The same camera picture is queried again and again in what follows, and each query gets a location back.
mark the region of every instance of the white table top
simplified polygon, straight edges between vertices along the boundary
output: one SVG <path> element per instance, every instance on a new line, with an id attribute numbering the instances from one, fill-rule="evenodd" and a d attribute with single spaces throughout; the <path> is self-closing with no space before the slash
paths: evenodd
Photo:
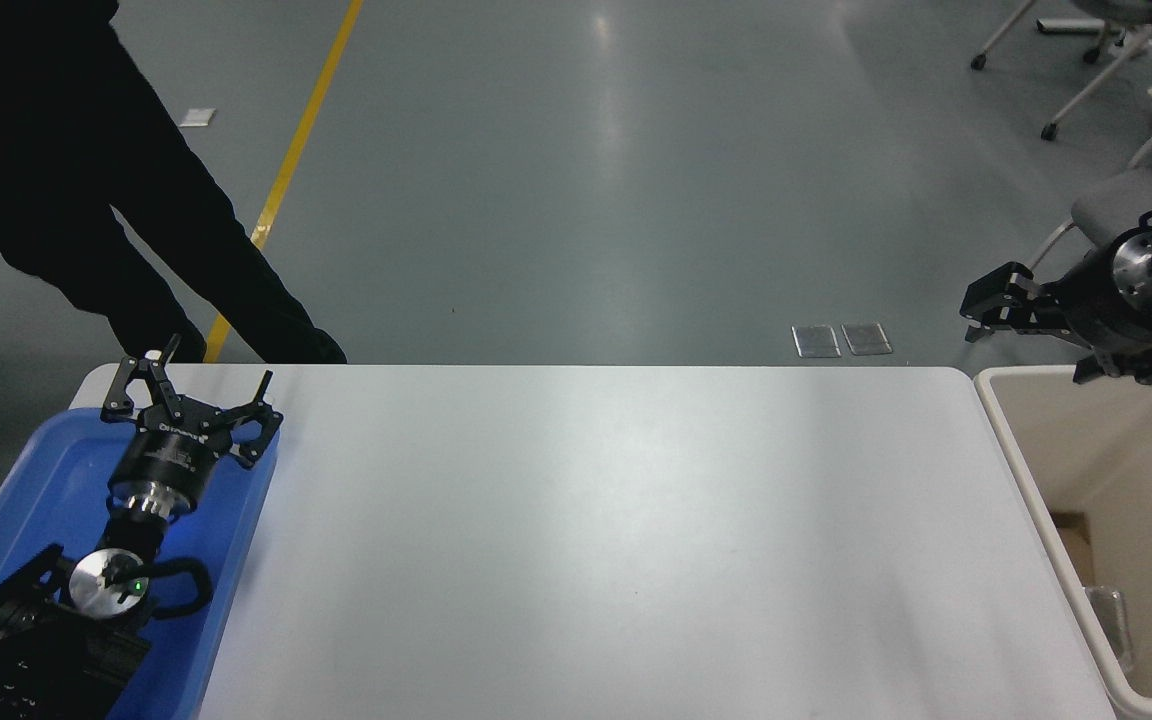
<path id="1" fill-rule="evenodd" d="M 955 370 L 274 370 L 202 720 L 1114 717 Z"/>

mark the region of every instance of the black pants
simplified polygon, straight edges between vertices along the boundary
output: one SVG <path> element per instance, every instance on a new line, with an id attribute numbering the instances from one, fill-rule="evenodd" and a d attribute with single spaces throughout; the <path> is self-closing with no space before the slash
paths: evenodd
<path id="1" fill-rule="evenodd" d="M 259 250 L 113 29 L 99 22 L 0 37 L 0 252 L 78 309 L 109 319 L 131 355 L 204 338 L 128 242 L 127 222 L 268 363 L 344 363 Z"/>

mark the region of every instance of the leg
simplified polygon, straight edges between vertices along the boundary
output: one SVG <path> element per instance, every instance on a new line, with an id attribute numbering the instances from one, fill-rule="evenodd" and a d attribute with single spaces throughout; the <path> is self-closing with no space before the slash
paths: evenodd
<path id="1" fill-rule="evenodd" d="M 129 355 L 182 336 L 177 359 L 206 351 L 172 290 L 132 249 L 109 205 L 69 183 L 20 182 L 22 159 L 0 164 L 0 252 L 20 272 L 56 287 L 78 310 L 104 314 Z"/>
<path id="2" fill-rule="evenodd" d="M 344 363 L 262 252 L 154 90 L 106 28 L 92 38 L 81 86 L 109 111 L 93 145 L 97 177 L 156 253 L 270 363 Z"/>

